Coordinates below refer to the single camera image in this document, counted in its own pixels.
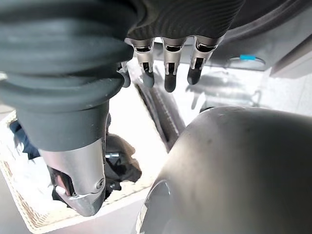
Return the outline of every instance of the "robotic arm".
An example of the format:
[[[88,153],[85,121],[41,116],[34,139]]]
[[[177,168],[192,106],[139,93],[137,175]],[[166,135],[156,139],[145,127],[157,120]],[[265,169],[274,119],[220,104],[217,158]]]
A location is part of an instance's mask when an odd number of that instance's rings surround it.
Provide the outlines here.
[[[195,37],[188,82],[196,84],[244,0],[3,0],[0,99],[16,108],[51,168],[57,193],[83,216],[105,197],[103,151],[109,99],[136,54],[152,87],[153,43],[162,37],[165,88],[172,92],[181,50]],[[64,178],[72,188],[65,186]]]

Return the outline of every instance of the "gray curved surface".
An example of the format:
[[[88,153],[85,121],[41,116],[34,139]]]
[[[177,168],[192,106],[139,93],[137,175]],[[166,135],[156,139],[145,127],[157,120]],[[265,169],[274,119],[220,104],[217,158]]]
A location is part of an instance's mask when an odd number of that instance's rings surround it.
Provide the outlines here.
[[[311,145],[310,117],[239,107],[201,113],[170,151],[139,233],[310,234]]]

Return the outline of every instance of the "wicker basket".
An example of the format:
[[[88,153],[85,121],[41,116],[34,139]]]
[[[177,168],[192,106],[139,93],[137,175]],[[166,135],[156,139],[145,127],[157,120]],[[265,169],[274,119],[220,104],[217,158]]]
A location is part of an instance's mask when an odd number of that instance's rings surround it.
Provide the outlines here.
[[[122,137],[135,148],[136,152],[132,157],[138,161],[142,176],[136,183],[122,182],[121,191],[113,191],[103,203],[99,213],[94,217],[82,217],[70,208],[62,208],[46,214],[36,212],[14,188],[10,166],[5,161],[6,155],[10,151],[5,150],[3,141],[0,142],[2,145],[0,147],[0,169],[29,231],[34,234],[42,234],[81,223],[107,214],[129,204],[133,200],[142,199],[147,194],[149,187],[167,158],[166,148],[146,106],[133,86],[122,89],[120,93],[111,99],[110,113],[112,116],[110,133]],[[15,119],[15,112],[3,119],[0,123],[0,133]]]

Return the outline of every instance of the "blue label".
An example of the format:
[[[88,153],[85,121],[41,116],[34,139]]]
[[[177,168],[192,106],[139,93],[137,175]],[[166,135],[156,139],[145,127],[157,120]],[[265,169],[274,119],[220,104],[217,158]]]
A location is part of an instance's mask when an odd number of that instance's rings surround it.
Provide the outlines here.
[[[255,55],[240,55],[239,58],[241,60],[255,60],[256,56]]]

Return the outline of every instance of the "dark blue cloth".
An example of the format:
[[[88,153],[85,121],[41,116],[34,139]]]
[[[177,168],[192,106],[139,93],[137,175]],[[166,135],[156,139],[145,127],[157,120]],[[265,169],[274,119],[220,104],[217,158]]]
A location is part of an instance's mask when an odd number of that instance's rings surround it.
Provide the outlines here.
[[[23,153],[28,154],[28,159],[34,159],[36,157],[40,157],[40,154],[36,147],[34,147],[25,131],[22,129],[20,123],[18,120],[15,120],[14,122],[10,123],[9,128],[11,129],[12,133],[14,133],[14,136],[24,145]]]

